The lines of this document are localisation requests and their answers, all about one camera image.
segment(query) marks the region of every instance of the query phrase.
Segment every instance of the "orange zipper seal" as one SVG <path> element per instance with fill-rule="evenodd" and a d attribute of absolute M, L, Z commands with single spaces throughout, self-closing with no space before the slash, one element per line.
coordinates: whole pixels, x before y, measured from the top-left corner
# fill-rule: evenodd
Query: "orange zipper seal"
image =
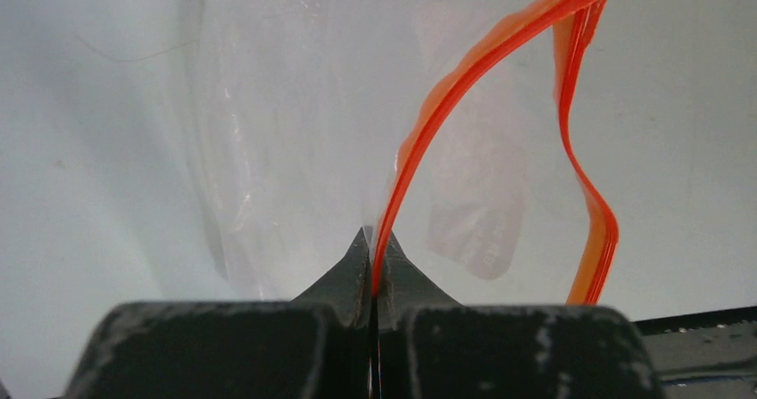
<path fill-rule="evenodd" d="M 387 208 L 381 217 L 373 262 L 372 292 L 381 285 L 384 252 L 392 225 L 407 194 L 412 176 L 431 140 L 468 90 L 504 57 L 553 26 L 555 60 L 555 102 L 565 152 L 576 171 L 589 212 L 589 235 L 567 303 L 596 303 L 610 270 L 618 243 L 618 223 L 610 206 L 581 169 L 570 144 L 570 104 L 578 82 L 578 71 L 586 48 L 595 33 L 607 0 L 536 0 L 526 9 L 504 17 L 473 46 L 457 68 L 428 93 L 419 118 L 397 155 L 398 174 Z"/>

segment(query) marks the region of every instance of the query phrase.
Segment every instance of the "white surface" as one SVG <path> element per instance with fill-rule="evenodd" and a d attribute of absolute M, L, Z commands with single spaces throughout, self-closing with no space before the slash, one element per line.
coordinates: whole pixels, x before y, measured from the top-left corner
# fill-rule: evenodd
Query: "white surface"
<path fill-rule="evenodd" d="M 232 297 L 180 138 L 192 46 L 113 61 L 193 40 L 199 4 L 0 0 L 0 378 L 16 397 L 59 395 L 116 303 Z M 611 0 L 573 112 L 620 222 L 602 303 L 634 319 L 754 304 L 757 0 Z"/>

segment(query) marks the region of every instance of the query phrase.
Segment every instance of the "clear plastic bag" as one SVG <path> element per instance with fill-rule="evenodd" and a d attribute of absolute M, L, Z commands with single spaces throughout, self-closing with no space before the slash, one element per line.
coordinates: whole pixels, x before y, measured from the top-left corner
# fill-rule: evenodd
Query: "clear plastic bag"
<path fill-rule="evenodd" d="M 368 225 L 377 273 L 394 227 L 464 303 L 595 302 L 618 233 L 568 113 L 604 1 L 207 0 L 197 137 L 232 284 L 293 297 Z"/>

